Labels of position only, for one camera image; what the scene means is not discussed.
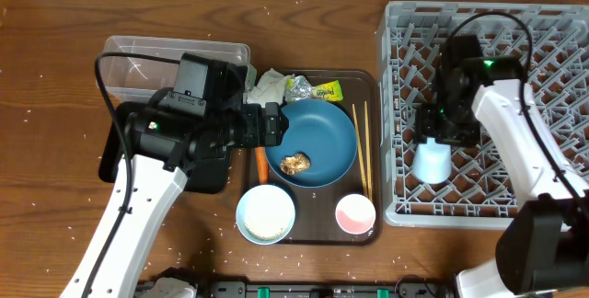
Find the pink small cup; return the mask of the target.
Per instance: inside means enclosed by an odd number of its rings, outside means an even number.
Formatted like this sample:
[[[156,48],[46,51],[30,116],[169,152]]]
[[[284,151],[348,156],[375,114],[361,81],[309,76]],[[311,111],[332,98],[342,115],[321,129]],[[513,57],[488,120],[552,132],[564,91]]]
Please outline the pink small cup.
[[[375,224],[375,206],[364,195],[348,194],[338,201],[335,219],[345,233],[361,235],[367,233]]]

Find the blue plate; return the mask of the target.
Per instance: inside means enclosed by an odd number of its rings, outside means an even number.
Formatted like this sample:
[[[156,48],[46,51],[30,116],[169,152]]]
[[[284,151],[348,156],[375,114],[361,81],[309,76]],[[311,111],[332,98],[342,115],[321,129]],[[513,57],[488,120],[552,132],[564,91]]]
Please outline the blue plate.
[[[350,170],[357,156],[352,120],[341,107],[318,99],[304,99],[282,108],[289,127],[280,145],[268,147],[271,171],[285,182],[301,188],[323,188]],[[305,155],[310,167],[288,175],[280,169],[288,156]]]

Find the orange carrot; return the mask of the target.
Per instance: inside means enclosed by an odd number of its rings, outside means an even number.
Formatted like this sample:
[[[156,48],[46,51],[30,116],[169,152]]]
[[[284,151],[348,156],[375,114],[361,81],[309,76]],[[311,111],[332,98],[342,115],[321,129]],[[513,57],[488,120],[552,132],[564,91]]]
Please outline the orange carrot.
[[[258,177],[260,184],[267,184],[269,179],[269,166],[265,154],[264,147],[257,147],[255,149],[255,156],[258,169]]]

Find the brown food scrap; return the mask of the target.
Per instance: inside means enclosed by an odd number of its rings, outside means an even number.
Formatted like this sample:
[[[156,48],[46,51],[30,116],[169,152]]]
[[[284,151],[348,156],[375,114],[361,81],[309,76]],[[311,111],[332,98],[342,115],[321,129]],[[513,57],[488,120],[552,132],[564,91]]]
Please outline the brown food scrap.
[[[286,156],[280,163],[280,169],[288,176],[294,176],[305,172],[310,167],[310,159],[303,153]]]

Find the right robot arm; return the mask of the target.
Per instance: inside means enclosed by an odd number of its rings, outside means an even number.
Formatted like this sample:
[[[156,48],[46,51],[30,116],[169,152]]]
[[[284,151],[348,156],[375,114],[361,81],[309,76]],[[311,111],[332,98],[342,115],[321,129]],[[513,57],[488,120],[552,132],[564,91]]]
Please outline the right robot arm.
[[[451,150],[480,133],[494,143],[518,212],[493,259],[463,270],[441,297],[524,297],[588,283],[588,184],[542,120],[515,56],[484,56],[475,36],[448,39],[434,75],[435,100],[416,110],[412,174],[440,184]]]

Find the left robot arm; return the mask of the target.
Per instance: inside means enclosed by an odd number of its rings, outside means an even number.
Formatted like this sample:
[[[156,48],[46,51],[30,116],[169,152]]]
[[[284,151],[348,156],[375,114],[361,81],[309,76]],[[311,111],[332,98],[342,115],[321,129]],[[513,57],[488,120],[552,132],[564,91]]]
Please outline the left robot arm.
[[[171,206],[184,190],[216,193],[225,185],[234,148],[278,146],[288,119],[276,102],[246,104],[248,68],[185,52],[174,86],[144,104],[113,106],[95,76],[112,119],[100,169],[113,182],[110,200],[64,297],[130,297]]]

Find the light blue cup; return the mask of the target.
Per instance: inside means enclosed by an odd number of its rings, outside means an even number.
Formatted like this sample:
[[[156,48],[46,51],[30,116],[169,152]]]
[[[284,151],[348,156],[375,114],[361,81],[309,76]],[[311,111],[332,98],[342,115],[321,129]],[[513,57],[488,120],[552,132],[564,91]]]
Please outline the light blue cup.
[[[451,146],[437,143],[427,137],[426,143],[419,143],[413,159],[412,173],[420,182],[440,184],[446,181],[452,171]]]

